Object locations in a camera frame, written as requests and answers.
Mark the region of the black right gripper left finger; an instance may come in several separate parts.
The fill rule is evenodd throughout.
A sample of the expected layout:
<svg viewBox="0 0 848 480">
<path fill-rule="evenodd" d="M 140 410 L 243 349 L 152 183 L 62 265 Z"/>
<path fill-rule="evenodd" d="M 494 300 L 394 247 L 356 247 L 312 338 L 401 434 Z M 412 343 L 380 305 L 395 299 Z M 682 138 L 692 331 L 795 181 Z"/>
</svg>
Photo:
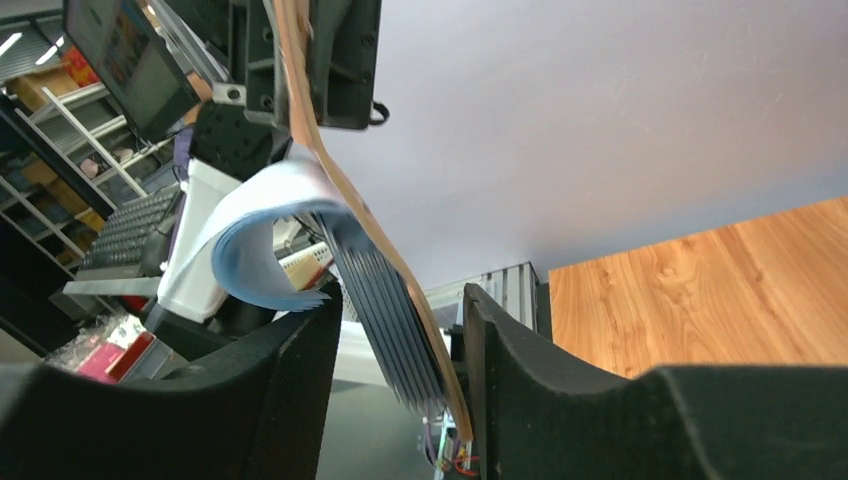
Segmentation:
<svg viewBox="0 0 848 480">
<path fill-rule="evenodd" d="M 343 296 L 161 379 L 106 384 L 45 363 L 1 369 L 5 479 L 312 479 Z"/>
</svg>

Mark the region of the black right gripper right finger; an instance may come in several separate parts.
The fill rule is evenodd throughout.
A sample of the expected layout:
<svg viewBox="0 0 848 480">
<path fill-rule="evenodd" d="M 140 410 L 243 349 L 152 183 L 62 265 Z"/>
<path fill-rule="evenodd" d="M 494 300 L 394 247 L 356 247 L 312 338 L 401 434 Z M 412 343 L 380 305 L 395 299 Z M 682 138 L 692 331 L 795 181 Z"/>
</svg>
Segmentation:
<svg viewBox="0 0 848 480">
<path fill-rule="evenodd" d="M 464 289 L 484 479 L 843 479 L 843 367 L 671 365 L 626 379 Z"/>
</svg>

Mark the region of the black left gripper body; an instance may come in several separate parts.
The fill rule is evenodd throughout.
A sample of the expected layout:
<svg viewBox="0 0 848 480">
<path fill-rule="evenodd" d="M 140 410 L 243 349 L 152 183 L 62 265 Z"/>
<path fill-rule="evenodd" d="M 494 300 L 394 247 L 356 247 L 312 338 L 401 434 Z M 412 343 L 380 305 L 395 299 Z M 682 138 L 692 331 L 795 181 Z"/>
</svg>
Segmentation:
<svg viewBox="0 0 848 480">
<path fill-rule="evenodd" d="M 164 1 L 162 24 L 209 84 L 240 85 L 248 120 L 281 126 L 287 94 L 272 1 Z"/>
</svg>

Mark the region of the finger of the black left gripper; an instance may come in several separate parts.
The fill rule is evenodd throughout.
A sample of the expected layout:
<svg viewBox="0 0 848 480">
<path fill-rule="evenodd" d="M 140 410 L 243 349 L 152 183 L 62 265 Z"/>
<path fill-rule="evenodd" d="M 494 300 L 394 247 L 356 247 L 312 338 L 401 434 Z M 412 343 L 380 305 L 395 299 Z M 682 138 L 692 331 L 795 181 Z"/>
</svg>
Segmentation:
<svg viewBox="0 0 848 480">
<path fill-rule="evenodd" d="M 246 113 L 284 113 L 282 53 L 273 1 L 229 2 L 229 73 Z"/>
<path fill-rule="evenodd" d="M 380 0 L 310 3 L 307 66 L 319 125 L 365 130 L 389 119 L 373 97 L 381 6 Z"/>
</svg>

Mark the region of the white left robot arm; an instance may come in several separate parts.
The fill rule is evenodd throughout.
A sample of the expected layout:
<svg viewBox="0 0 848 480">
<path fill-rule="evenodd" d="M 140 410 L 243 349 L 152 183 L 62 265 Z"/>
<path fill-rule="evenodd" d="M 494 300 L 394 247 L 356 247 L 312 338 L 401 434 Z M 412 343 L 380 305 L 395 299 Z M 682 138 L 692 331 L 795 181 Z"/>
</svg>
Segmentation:
<svg viewBox="0 0 848 480">
<path fill-rule="evenodd" d="M 296 107 L 331 128 L 364 130 L 372 112 L 378 1 L 158 1 L 167 30 L 212 87 L 194 124 L 175 246 L 160 309 L 204 322 L 228 296 L 304 311 L 326 295 L 300 291 L 277 260 L 284 218 L 345 212 L 304 140 Z"/>
</svg>

